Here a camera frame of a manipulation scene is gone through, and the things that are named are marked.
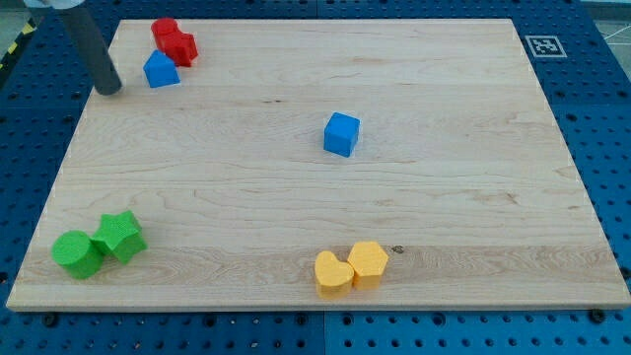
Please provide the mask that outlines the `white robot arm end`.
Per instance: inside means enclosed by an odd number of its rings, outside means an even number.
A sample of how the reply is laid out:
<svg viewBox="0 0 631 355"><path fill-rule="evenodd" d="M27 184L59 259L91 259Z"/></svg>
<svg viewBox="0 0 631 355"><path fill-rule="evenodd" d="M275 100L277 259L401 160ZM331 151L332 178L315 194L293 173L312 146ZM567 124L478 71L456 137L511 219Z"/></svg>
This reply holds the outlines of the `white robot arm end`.
<svg viewBox="0 0 631 355"><path fill-rule="evenodd" d="M83 5L85 0L23 0L30 9L68 10Z"/></svg>

